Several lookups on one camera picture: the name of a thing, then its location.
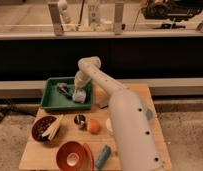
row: red bowl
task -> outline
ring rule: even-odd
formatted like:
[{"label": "red bowl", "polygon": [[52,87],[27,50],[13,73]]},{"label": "red bowl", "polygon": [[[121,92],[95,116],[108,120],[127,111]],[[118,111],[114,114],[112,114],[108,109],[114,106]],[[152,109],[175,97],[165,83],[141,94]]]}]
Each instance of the red bowl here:
[{"label": "red bowl", "polygon": [[76,171],[82,167],[84,156],[83,146],[76,141],[69,141],[58,150],[56,162],[63,171]]},{"label": "red bowl", "polygon": [[36,121],[32,127],[32,137],[38,142],[48,141],[48,136],[42,137],[42,134],[56,120],[54,116],[45,116]]}]

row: orange bowl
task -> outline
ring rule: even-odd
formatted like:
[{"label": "orange bowl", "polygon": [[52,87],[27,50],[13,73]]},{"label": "orange bowl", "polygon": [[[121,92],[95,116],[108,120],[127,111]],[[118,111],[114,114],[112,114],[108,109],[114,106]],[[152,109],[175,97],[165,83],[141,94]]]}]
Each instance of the orange bowl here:
[{"label": "orange bowl", "polygon": [[58,150],[56,162],[63,171],[76,171],[82,167],[84,157],[83,146],[76,141],[69,141]]},{"label": "orange bowl", "polygon": [[47,128],[56,120],[54,116],[45,116],[36,121],[32,127],[32,137],[38,142],[48,141],[48,136],[42,137],[42,134],[47,130]]}]

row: black surface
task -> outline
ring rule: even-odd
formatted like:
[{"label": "black surface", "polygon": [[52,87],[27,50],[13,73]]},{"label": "black surface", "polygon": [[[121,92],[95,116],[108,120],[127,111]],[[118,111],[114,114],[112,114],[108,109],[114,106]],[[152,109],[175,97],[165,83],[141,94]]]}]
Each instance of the black surface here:
[{"label": "black surface", "polygon": [[203,37],[0,40],[0,80],[74,76],[99,56],[114,78],[203,77]]}]

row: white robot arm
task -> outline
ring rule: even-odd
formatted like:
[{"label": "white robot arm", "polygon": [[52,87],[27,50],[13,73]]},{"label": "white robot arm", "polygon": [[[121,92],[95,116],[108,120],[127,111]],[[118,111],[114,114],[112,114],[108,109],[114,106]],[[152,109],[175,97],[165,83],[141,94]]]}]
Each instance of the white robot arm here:
[{"label": "white robot arm", "polygon": [[98,57],[82,58],[78,66],[75,89],[93,79],[110,95],[110,119],[122,170],[163,170],[138,94],[100,71]]},{"label": "white robot arm", "polygon": [[68,12],[68,4],[67,0],[59,0],[58,1],[58,8],[59,8],[59,13],[62,16],[62,19],[65,24],[68,24],[71,22],[71,17]]}]

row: wooden table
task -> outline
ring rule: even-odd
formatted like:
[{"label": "wooden table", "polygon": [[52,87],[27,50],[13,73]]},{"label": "wooden table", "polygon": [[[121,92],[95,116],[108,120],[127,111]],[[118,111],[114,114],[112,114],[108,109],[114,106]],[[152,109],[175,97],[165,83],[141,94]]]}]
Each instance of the wooden table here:
[{"label": "wooden table", "polygon": [[[149,88],[146,84],[129,83],[128,87],[139,93],[144,99],[147,106],[153,112],[153,118],[150,120],[150,126],[155,138],[156,146],[160,152],[161,159],[165,170],[171,170],[172,165],[167,150],[166,143],[162,134],[162,130],[157,118],[157,114],[151,99]],[[39,143],[34,141],[30,135],[24,150],[19,169],[20,170],[59,170],[56,164],[56,154],[61,145],[67,141],[78,141],[80,143],[86,142],[93,153],[95,160],[99,156],[105,144],[109,145],[113,151],[111,157],[107,160],[103,170],[121,170],[119,159],[117,156],[117,149],[113,137],[108,133],[105,127],[106,119],[109,116],[108,108],[100,109],[98,104],[101,100],[107,98],[106,93],[98,86],[94,85],[94,104],[91,110],[63,112],[64,119],[58,135],[49,143]],[[91,135],[87,131],[81,131],[74,124],[73,119],[76,114],[85,114],[86,118],[95,118],[101,124],[101,131],[98,135]],[[44,110],[39,109],[36,120],[49,115]]]}]

